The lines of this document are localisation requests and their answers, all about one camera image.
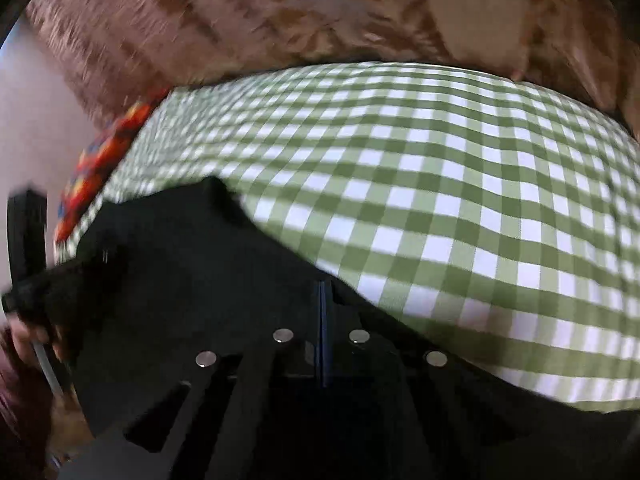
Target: metal button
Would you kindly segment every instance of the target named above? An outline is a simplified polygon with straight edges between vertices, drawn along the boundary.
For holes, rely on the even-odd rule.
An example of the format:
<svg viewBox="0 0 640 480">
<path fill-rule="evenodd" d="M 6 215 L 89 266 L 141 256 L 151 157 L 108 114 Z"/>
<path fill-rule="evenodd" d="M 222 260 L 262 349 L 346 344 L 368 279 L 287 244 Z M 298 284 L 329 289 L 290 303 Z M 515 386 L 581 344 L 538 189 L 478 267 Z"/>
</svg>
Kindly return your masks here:
<svg viewBox="0 0 640 480">
<path fill-rule="evenodd" d="M 200 368 L 207 368 L 215 364 L 217 360 L 218 360 L 218 356 L 215 355 L 213 352 L 209 352 L 209 351 L 200 352 L 196 357 L 196 364 Z"/>
<path fill-rule="evenodd" d="M 369 338 L 371 338 L 371 336 L 366 330 L 357 329 L 351 330 L 351 332 L 349 332 L 349 339 L 351 340 L 351 342 L 358 345 L 366 343 Z"/>
<path fill-rule="evenodd" d="M 442 368 L 445 364 L 447 364 L 447 356 L 442 352 L 427 352 L 424 355 L 424 360 L 427 361 L 431 366 L 435 366 L 437 368 Z"/>
<path fill-rule="evenodd" d="M 273 333 L 273 338 L 278 343 L 288 343 L 293 339 L 293 332 L 288 328 L 279 328 Z"/>
</svg>

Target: tan fabric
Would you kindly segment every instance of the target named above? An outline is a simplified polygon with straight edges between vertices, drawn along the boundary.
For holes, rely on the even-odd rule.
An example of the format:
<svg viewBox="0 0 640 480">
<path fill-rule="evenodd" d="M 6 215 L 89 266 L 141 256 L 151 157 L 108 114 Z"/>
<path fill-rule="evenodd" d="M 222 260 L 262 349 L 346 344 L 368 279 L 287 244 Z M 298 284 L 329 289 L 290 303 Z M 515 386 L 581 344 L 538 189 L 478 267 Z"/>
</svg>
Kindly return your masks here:
<svg viewBox="0 0 640 480">
<path fill-rule="evenodd" d="M 558 90 L 640 136 L 640 56 L 608 0 L 33 0 L 103 126 L 158 87 L 342 60 L 478 68 Z"/>
</svg>

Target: maroon sleeve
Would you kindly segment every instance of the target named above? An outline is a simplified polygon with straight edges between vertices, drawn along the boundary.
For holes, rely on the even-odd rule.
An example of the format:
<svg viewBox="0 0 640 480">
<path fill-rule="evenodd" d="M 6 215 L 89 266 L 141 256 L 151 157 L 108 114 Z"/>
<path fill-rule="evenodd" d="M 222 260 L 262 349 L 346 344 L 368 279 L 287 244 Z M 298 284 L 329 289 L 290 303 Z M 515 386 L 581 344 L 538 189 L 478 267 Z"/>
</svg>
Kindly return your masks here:
<svg viewBox="0 0 640 480">
<path fill-rule="evenodd" d="M 11 333 L 0 330 L 0 469 L 11 478 L 42 477 L 52 400 L 44 375 L 18 359 Z"/>
</svg>

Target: green and white gingham fabric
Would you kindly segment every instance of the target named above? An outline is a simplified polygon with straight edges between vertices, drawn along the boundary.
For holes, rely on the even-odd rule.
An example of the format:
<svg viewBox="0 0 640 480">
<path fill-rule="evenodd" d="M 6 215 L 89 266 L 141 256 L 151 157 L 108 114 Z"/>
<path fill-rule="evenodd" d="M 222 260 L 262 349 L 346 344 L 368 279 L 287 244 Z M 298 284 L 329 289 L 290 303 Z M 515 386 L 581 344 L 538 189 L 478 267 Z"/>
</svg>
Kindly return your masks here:
<svg viewBox="0 0 640 480">
<path fill-rule="evenodd" d="M 469 70 L 330 64 L 178 89 L 102 200 L 215 174 L 268 234 L 505 380 L 640 407 L 640 165 L 615 121 Z"/>
</svg>

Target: red patterned fabric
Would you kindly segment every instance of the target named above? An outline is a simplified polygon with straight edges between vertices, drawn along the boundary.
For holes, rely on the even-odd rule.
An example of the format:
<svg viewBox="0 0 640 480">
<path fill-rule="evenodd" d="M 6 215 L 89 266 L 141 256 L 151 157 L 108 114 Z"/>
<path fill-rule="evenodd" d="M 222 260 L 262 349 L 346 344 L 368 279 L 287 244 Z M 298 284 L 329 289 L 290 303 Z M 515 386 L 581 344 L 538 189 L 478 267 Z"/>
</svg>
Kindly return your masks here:
<svg viewBox="0 0 640 480">
<path fill-rule="evenodd" d="M 149 102 L 136 103 L 82 152 L 60 199 L 55 243 L 66 240 L 113 170 L 126 155 L 140 128 L 168 95 L 163 90 Z"/>
</svg>

